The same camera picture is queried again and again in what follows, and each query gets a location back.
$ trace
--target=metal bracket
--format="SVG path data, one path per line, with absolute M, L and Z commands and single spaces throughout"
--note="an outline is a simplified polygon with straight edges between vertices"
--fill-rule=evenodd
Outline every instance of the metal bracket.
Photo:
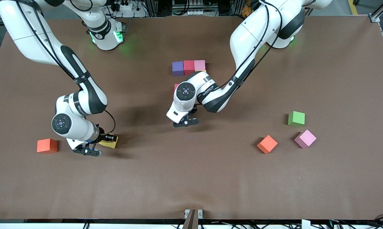
M 198 219 L 200 217 L 199 212 L 201 211 L 201 215 L 203 216 L 203 210 L 188 210 L 186 221 L 184 222 L 183 228 L 187 229 L 198 229 Z
M 191 111 L 184 116 L 179 123 L 173 123 L 173 127 L 182 127 L 182 126 L 192 126 L 197 125 L 200 123 L 200 120 L 197 118 L 193 118 L 193 114 L 197 112 L 197 106 L 194 105 L 194 107 L 191 109 Z
M 372 17 L 372 14 L 368 14 L 368 17 L 370 19 L 370 22 L 380 22 L 380 19 L 378 17 Z
M 90 155 L 90 156 L 101 156 L 102 155 L 102 151 L 94 149 L 94 146 L 92 147 L 92 149 L 90 149 L 89 145 L 90 144 L 87 144 L 83 148 L 74 149 L 72 151 L 75 153 L 78 153 L 78 154 L 82 154 L 84 156 L 85 155 Z
M 187 216 L 189 215 L 189 213 L 190 213 L 190 209 L 186 209 L 186 210 L 184 210 L 184 218 L 185 218 L 185 219 L 187 218 Z M 203 218 L 203 209 L 199 209 L 199 210 L 197 211 L 197 213 L 198 213 L 198 219 L 204 219 L 204 218 Z

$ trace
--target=metal frame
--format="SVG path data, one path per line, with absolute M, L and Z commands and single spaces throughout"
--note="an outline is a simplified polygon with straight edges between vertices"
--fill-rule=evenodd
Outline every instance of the metal frame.
M 383 15 L 383 4 L 378 7 L 373 13 L 370 13 L 368 16 L 371 22 L 380 22 L 379 17 Z

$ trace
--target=foam cube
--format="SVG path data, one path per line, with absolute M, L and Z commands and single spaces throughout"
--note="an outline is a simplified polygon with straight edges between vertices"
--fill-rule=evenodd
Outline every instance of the foam cube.
M 105 146 L 105 147 L 108 147 L 108 148 L 115 149 L 117 142 L 118 142 L 118 136 L 116 136 L 116 141 L 104 141 L 104 140 L 102 140 L 98 144 Z
M 53 139 L 43 139 L 38 141 L 37 152 L 41 154 L 56 153 L 58 150 L 58 141 Z
M 261 151 L 268 154 L 276 145 L 277 142 L 268 135 L 257 146 Z
M 183 71 L 183 61 L 173 62 L 171 65 L 173 76 L 182 76 L 184 75 Z
M 194 71 L 206 71 L 206 61 L 205 60 L 195 60 L 194 61 Z
M 294 141 L 304 149 L 309 147 L 316 139 L 317 138 L 308 129 L 306 129 L 306 131 L 297 136 Z
M 183 61 L 184 75 L 190 75 L 194 72 L 194 60 Z
M 304 113 L 293 111 L 289 114 L 289 120 L 287 121 L 287 124 L 294 127 L 304 126 Z

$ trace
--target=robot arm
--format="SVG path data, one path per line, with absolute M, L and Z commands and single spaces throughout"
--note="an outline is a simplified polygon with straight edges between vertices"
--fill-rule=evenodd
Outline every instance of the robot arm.
M 74 152 L 100 156 L 101 151 L 90 149 L 89 143 L 100 142 L 111 135 L 84 117 L 102 113 L 107 106 L 107 97 L 78 56 L 53 35 L 41 12 L 49 6 L 43 0 L 2 0 L 0 14 L 25 57 L 43 64 L 59 65 L 78 84 L 79 91 L 57 99 L 52 128 L 68 139 Z
M 174 126 L 198 124 L 191 118 L 197 111 L 196 100 L 212 113 L 221 111 L 234 92 L 242 86 L 256 67 L 255 55 L 266 42 L 271 47 L 284 48 L 302 28 L 302 6 L 323 8 L 331 0 L 268 0 L 249 15 L 232 33 L 229 44 L 236 71 L 224 84 L 218 84 L 206 72 L 194 72 L 177 86 L 173 103 L 166 116 Z

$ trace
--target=brown table surface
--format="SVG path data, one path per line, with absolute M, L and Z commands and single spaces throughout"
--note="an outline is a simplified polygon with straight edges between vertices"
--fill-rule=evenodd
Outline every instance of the brown table surface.
M 50 21 L 108 97 L 119 135 L 100 158 L 73 153 L 51 129 L 56 99 L 77 90 L 57 66 L 0 49 L 0 219 L 373 219 L 383 213 L 383 38 L 367 16 L 307 17 L 218 114 L 173 128 L 171 63 L 205 59 L 222 84 L 235 70 L 237 17 L 133 19 L 125 43 L 101 51 L 80 20 Z M 263 54 L 262 47 L 258 55 Z M 302 128 L 287 114 L 306 113 Z M 89 118 L 104 129 L 107 114 Z M 309 129 L 307 149 L 292 140 Z M 268 155 L 255 146 L 271 135 Z M 36 153 L 36 141 L 60 152 Z

